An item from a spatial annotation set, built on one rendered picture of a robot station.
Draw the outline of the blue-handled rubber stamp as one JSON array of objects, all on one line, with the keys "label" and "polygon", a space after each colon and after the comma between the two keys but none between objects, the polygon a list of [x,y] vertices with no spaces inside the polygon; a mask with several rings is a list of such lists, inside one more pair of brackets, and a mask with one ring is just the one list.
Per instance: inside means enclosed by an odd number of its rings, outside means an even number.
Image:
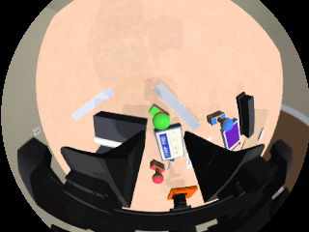
[{"label": "blue-handled rubber stamp", "polygon": [[224,131],[230,131],[233,127],[233,121],[232,119],[229,119],[229,117],[225,117],[225,113],[219,111],[216,111],[215,113],[212,113],[212,115],[206,116],[208,117],[208,123],[210,125],[215,125],[217,123],[220,123],[220,127]]}]

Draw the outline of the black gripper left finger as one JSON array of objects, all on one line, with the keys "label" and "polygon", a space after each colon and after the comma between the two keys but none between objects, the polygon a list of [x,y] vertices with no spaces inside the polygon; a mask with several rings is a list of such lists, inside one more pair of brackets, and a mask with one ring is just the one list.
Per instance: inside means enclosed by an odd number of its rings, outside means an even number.
[{"label": "black gripper left finger", "polygon": [[94,154],[67,146],[59,150],[70,169],[108,182],[113,192],[123,202],[123,208],[131,209],[136,179],[142,166],[140,162],[146,150],[144,140],[146,131],[141,130],[120,146],[107,151],[107,154],[105,152]]}]

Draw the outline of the white cylinder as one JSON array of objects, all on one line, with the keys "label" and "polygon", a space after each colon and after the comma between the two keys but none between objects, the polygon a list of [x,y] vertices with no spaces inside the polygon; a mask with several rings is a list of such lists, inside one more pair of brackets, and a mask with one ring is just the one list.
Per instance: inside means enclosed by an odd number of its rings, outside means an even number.
[{"label": "white cylinder", "polygon": [[117,143],[115,140],[108,140],[108,139],[101,139],[94,136],[94,142],[97,142],[97,144],[108,144],[108,146],[117,147],[120,146],[120,144],[123,143]]}]

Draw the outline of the white thin flat bar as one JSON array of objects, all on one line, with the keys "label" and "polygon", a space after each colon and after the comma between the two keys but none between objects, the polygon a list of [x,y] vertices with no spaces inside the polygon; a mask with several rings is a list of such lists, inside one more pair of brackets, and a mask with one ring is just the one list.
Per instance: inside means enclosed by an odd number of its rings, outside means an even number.
[{"label": "white thin flat bar", "polygon": [[88,103],[82,105],[80,109],[77,109],[77,112],[74,112],[72,115],[74,117],[74,121],[76,121],[78,117],[84,116],[89,109],[96,108],[97,105],[100,105],[101,102],[107,101],[108,98],[111,98],[112,96],[115,96],[115,94],[113,94],[113,90],[111,89],[111,86],[109,86],[109,88],[105,89],[104,92],[101,92],[91,101],[88,101]]}]

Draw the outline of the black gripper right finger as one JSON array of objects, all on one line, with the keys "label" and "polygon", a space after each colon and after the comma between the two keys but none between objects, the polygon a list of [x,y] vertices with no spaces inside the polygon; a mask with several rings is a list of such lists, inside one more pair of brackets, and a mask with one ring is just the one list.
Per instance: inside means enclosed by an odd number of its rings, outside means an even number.
[{"label": "black gripper right finger", "polygon": [[204,204],[217,200],[216,195],[232,181],[240,166],[261,155],[266,147],[263,143],[231,151],[190,131],[185,131],[183,138]]}]

